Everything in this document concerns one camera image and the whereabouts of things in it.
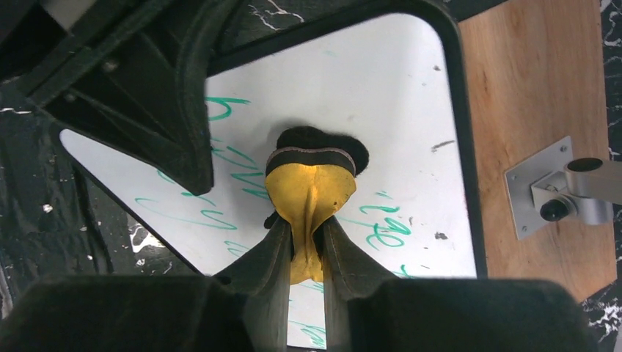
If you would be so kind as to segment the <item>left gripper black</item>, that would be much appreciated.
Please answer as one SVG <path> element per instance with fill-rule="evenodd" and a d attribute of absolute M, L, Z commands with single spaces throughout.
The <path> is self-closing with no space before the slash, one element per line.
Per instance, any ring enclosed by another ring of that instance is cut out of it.
<path fill-rule="evenodd" d="M 1 82 L 64 127 L 213 187 L 205 80 L 238 1 L 3 1 Z"/>

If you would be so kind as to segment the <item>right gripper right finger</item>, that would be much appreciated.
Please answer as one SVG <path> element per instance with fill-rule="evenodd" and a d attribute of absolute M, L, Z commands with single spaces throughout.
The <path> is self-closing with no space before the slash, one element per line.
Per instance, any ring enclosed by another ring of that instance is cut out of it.
<path fill-rule="evenodd" d="M 370 298 L 398 277 L 360 249 L 337 218 L 322 224 L 322 237 L 327 350 L 372 351 L 384 339 L 375 329 L 380 315 Z"/>

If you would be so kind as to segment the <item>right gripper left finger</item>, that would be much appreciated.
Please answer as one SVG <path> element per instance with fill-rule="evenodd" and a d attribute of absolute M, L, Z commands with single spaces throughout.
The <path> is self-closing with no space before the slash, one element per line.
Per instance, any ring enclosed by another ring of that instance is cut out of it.
<path fill-rule="evenodd" d="M 237 351 L 286 351 L 291 228 L 276 219 L 266 236 L 213 276 L 233 295 L 227 322 Z"/>

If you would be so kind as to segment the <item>yellow black whiteboard eraser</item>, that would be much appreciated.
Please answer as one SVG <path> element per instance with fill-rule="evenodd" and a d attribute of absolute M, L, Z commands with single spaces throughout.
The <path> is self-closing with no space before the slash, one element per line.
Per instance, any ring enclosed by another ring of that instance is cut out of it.
<path fill-rule="evenodd" d="M 274 212 L 263 226 L 278 218 L 290 225 L 293 257 L 290 284 L 323 281 L 320 240 L 316 231 L 356 191 L 356 176 L 369 164 L 363 143 L 349 135 L 312 126 L 283 131 L 266 162 L 265 188 Z"/>

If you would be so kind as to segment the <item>small whiteboard black frame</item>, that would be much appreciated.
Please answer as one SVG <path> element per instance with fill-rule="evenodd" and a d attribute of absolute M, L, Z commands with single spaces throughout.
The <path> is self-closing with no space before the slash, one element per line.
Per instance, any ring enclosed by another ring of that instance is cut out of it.
<path fill-rule="evenodd" d="M 194 270 L 212 276 L 255 248 L 273 212 L 266 163 L 287 128 L 352 136 L 369 152 L 337 212 L 355 247 L 404 279 L 486 274 L 460 43 L 452 21 L 412 10 L 346 10 L 333 29 L 300 25 L 266 52 L 210 75 L 214 185 L 193 195 L 161 171 L 62 129 L 67 154 Z"/>

